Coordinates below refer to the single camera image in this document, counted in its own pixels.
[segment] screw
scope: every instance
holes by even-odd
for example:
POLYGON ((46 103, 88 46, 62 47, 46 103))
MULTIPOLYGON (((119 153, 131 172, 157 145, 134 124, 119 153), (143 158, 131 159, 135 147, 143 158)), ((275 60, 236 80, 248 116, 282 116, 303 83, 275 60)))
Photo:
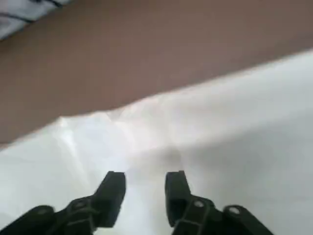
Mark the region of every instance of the screw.
POLYGON ((81 207, 83 207, 84 205, 85 205, 84 202, 78 202, 78 203, 76 203, 74 206, 75 206, 76 208, 81 208, 81 207))
POLYGON ((37 211, 37 214, 46 214, 47 213, 47 210, 46 209, 40 209, 37 211))
POLYGON ((234 214, 240 214, 240 210, 236 207, 230 207, 229 211, 234 213, 234 214))
POLYGON ((202 201, 195 201, 194 202, 194 205, 196 206, 196 207, 204 207, 204 203, 202 202, 202 201))

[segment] black plastic part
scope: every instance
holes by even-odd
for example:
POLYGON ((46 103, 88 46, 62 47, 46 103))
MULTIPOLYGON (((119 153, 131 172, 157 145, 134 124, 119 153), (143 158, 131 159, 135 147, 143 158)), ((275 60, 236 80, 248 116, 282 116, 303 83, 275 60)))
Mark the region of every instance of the black plastic part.
POLYGON ((272 235, 244 207, 231 205, 222 212, 211 200, 192 195, 183 171, 167 173, 165 198, 173 235, 272 235))
POLYGON ((168 172, 165 178, 165 203, 169 224, 181 219, 191 197, 184 171, 168 172))
POLYGON ((93 195, 75 199, 59 212, 50 206, 35 207, 0 235, 91 235, 98 227, 114 226, 125 193, 125 174, 110 171, 93 195))

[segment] patterned fabric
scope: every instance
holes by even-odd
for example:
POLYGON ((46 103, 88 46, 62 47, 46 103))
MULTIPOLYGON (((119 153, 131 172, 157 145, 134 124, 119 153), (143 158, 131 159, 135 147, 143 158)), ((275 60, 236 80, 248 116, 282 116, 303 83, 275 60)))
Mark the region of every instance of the patterned fabric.
MULTIPOLYGON (((69 1, 57 0, 61 4, 69 1)), ((54 9, 49 0, 0 0, 0 40, 54 9)))

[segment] brown surface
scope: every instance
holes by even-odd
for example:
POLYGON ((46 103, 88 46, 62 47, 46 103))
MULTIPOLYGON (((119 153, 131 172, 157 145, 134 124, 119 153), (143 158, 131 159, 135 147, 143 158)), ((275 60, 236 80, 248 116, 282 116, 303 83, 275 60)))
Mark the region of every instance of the brown surface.
POLYGON ((0 43, 0 141, 313 45, 312 0, 75 0, 0 43))

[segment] white cloth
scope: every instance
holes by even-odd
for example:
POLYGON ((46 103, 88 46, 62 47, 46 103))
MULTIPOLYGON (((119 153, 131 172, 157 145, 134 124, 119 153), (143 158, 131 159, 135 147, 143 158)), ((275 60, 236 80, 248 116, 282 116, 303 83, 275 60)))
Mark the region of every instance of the white cloth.
POLYGON ((164 177, 183 169, 194 194, 247 207, 274 234, 313 230, 313 51, 119 110, 60 118, 0 152, 0 222, 39 204, 62 209, 109 170, 127 192, 102 234, 171 234, 164 177))

